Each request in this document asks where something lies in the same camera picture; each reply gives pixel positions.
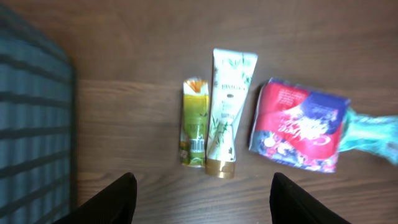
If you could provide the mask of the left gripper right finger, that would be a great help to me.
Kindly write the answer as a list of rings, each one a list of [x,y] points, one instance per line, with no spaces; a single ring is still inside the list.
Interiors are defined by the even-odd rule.
[[[280,172],[273,176],[269,204],[273,224],[349,224]]]

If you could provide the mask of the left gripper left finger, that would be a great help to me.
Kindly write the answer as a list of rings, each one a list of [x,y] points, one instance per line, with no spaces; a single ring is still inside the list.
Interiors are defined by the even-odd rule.
[[[137,180],[127,172],[54,224],[131,224],[136,200]]]

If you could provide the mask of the red purple pad package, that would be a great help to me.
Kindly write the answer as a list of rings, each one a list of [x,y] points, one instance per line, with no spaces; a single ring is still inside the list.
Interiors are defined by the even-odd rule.
[[[334,173],[350,100],[271,78],[257,101],[249,150],[299,169]]]

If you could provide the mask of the teal wipes packet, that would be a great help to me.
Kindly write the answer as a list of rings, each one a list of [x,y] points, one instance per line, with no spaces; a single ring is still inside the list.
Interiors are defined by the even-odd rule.
[[[397,165],[397,116],[358,114],[350,108],[344,118],[338,151],[359,150]]]

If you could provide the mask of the green yellow sachet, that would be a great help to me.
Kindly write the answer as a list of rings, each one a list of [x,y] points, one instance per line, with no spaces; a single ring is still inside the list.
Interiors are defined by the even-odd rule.
[[[205,165],[209,100],[206,80],[193,77],[183,82],[179,156],[185,166]]]

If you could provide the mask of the white shampoo tube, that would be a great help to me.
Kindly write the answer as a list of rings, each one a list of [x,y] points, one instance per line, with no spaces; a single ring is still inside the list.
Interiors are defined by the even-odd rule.
[[[257,54],[226,49],[213,50],[213,84],[206,146],[205,173],[232,179],[236,166],[235,138]]]

